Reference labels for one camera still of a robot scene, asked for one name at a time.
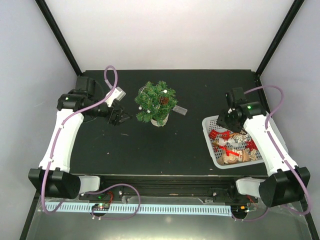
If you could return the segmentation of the small green christmas tree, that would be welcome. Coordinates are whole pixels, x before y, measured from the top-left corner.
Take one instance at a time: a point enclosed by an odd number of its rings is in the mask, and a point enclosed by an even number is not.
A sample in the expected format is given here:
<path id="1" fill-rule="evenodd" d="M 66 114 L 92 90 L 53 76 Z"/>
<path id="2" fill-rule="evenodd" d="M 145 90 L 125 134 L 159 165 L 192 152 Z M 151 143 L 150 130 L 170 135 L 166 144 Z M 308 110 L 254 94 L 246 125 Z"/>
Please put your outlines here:
<path id="1" fill-rule="evenodd" d="M 138 121 L 152 123 L 156 127 L 166 125 L 169 114 L 177 105 L 176 91 L 168 87 L 165 81 L 153 84 L 148 81 L 138 90 L 134 101 L 138 104 Z"/>

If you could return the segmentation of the brown pinecone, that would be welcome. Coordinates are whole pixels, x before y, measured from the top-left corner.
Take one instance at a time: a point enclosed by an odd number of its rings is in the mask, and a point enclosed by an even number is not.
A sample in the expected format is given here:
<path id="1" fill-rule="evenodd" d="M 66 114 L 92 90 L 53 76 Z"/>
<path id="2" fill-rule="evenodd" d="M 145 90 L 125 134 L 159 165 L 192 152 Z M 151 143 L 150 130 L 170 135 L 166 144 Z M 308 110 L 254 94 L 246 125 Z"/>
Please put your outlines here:
<path id="1" fill-rule="evenodd" d="M 164 97 L 162 96 L 160 99 L 159 99 L 159 103 L 160 105 L 162 106 L 165 106 L 169 103 L 170 99 L 168 97 Z"/>

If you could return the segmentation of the white bulb string lights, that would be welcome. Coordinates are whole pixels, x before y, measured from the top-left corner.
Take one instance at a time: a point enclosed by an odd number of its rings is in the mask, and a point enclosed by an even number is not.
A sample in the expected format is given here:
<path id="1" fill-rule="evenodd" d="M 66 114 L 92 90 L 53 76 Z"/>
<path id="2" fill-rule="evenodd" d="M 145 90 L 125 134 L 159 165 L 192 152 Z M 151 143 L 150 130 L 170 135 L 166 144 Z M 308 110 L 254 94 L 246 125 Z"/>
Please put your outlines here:
<path id="1" fill-rule="evenodd" d="M 166 87 L 166 84 L 153 85 L 151 82 L 141 87 L 138 91 L 138 96 L 135 102 L 139 105 L 139 110 L 143 111 L 144 115 L 149 114 L 153 119 L 159 119 L 162 116 L 167 116 L 170 111 L 174 111 L 181 115 L 186 115 L 188 110 L 178 106 L 178 101 L 175 96 L 176 91 Z M 160 98 L 167 97 L 169 102 L 167 105 L 160 105 Z"/>

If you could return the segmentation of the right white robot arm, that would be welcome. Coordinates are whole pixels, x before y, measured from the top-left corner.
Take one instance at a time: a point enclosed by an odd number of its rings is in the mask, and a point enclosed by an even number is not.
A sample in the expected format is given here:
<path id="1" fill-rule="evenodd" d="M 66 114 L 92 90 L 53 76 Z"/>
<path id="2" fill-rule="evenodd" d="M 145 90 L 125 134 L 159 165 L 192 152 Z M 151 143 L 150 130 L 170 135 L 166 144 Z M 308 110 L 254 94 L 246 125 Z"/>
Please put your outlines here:
<path id="1" fill-rule="evenodd" d="M 267 171 L 266 179 L 244 177 L 228 187 L 228 198 L 240 201 L 245 195 L 260 198 L 268 208 L 310 199 L 310 172 L 290 157 L 270 125 L 271 113 L 261 103 L 249 102 L 241 88 L 226 93 L 228 109 L 220 112 L 217 124 L 233 133 L 249 134 Z"/>

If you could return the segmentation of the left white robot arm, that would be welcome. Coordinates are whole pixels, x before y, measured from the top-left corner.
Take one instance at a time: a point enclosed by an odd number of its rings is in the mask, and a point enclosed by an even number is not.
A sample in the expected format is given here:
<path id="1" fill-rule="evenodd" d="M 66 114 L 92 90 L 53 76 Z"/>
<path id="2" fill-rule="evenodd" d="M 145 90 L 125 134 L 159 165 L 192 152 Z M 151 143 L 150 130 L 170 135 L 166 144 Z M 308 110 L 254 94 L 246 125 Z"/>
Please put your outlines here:
<path id="1" fill-rule="evenodd" d="M 106 94 L 107 99 L 99 102 L 98 94 L 104 91 L 96 90 L 98 85 L 94 79 L 80 76 L 76 87 L 58 99 L 55 127 L 47 151 L 38 168 L 28 173 L 28 179 L 42 197 L 75 199 L 89 192 L 101 200 L 107 195 L 108 188 L 100 177 L 70 173 L 76 136 L 86 118 L 104 118 L 113 126 L 131 119 L 120 105 L 126 93 L 117 86 Z"/>

